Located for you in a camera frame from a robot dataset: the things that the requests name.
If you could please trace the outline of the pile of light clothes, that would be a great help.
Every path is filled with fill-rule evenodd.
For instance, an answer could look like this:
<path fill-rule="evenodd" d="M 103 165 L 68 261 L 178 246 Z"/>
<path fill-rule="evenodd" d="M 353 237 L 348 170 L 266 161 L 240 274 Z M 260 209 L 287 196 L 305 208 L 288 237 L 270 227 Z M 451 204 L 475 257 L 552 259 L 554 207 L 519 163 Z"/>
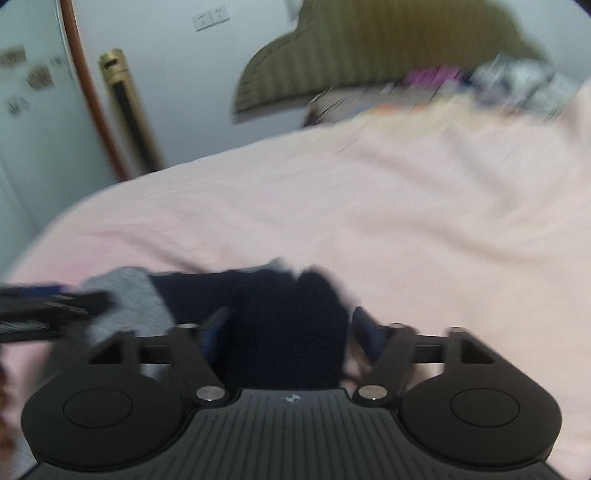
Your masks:
<path fill-rule="evenodd" d="M 476 68 L 469 83 L 480 105 L 545 121 L 558 117 L 582 85 L 543 61 L 504 54 Z"/>

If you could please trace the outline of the white wall socket pair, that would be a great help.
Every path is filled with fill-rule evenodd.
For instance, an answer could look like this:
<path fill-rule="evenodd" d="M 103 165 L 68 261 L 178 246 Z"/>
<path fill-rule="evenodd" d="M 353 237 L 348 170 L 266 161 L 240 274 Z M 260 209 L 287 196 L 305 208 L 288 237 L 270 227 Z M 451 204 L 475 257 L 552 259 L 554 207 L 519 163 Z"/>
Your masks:
<path fill-rule="evenodd" d="M 215 25 L 228 22 L 229 19 L 230 15 L 228 9 L 225 5 L 221 5 L 198 13 L 192 18 L 192 24 L 194 30 L 199 32 Z"/>

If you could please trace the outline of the navy and grey knit sweater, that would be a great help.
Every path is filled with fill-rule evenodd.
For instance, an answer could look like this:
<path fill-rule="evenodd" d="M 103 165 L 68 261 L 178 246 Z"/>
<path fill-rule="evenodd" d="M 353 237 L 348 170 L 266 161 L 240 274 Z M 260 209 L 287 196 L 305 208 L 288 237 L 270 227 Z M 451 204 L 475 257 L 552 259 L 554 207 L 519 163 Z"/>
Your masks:
<path fill-rule="evenodd" d="M 118 330 L 159 335 L 176 326 L 181 306 L 231 307 L 211 369 L 226 388 L 334 389 L 346 360 L 349 312 L 318 271 L 294 274 L 280 262 L 218 273 L 152 273 L 124 267 L 88 280 L 83 292 L 106 291 L 112 307 L 74 328 L 80 347 Z"/>

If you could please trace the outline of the gold tower fan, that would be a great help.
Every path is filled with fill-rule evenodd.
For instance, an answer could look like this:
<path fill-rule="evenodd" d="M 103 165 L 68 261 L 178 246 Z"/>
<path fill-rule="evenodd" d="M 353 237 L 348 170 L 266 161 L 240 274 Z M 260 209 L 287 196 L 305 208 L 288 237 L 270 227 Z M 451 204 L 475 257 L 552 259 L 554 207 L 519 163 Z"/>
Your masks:
<path fill-rule="evenodd" d="M 109 50 L 99 57 L 98 66 L 141 173 L 162 170 L 161 155 L 123 51 L 119 48 Z"/>

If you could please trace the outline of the brown wooden door frame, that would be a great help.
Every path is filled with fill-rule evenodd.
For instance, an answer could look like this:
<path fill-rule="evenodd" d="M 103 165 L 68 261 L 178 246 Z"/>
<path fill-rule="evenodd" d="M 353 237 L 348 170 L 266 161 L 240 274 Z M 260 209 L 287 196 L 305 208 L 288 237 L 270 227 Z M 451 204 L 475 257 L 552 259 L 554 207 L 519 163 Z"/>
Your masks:
<path fill-rule="evenodd" d="M 72 58 L 74 70 L 92 123 L 97 131 L 100 142 L 106 151 L 108 163 L 115 173 L 117 180 L 119 182 L 127 181 L 130 177 L 116 150 L 115 143 L 111 138 L 106 118 L 101 109 L 100 101 L 95 91 L 90 70 L 86 62 L 73 2 L 71 0 L 58 0 L 57 5 L 61 13 L 66 43 Z"/>

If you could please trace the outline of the pink bed blanket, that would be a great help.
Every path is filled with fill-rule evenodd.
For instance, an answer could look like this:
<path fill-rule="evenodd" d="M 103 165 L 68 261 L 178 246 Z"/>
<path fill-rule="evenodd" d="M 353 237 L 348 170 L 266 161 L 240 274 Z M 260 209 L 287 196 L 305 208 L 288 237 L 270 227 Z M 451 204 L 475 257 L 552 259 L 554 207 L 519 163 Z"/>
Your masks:
<path fill-rule="evenodd" d="M 590 89 L 552 123 L 451 100 L 366 113 L 107 188 L 7 279 L 133 297 L 148 272 L 317 266 L 382 323 L 474 332 L 558 401 L 590 475 Z"/>

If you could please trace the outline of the purple garment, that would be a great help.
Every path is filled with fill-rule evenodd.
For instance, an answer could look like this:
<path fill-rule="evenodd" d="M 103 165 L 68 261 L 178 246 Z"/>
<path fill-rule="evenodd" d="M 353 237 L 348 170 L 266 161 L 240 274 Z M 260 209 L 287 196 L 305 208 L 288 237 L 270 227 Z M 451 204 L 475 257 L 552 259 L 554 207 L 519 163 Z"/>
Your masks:
<path fill-rule="evenodd" d="M 439 88 L 447 82 L 461 82 L 463 71 L 454 66 L 436 66 L 413 70 L 404 79 L 404 84 L 417 88 Z"/>

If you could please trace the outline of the olive upholstered headboard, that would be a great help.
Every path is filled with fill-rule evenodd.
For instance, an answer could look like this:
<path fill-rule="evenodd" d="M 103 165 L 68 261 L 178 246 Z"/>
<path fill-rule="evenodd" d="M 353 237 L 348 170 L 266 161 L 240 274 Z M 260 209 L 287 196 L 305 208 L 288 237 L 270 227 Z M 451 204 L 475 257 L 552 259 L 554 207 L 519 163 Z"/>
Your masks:
<path fill-rule="evenodd" d="M 233 109 L 399 81 L 431 67 L 472 71 L 500 54 L 544 56 L 494 1 L 305 1 L 294 31 L 249 60 Z"/>

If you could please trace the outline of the flower stickered glass door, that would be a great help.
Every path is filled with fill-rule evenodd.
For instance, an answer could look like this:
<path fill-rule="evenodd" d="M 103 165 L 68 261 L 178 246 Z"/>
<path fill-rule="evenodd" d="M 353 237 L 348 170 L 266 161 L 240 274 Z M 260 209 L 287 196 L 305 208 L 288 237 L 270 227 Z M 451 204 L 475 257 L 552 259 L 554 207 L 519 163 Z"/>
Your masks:
<path fill-rule="evenodd" d="M 54 1 L 1 4 L 1 269 L 61 212 L 116 181 Z"/>

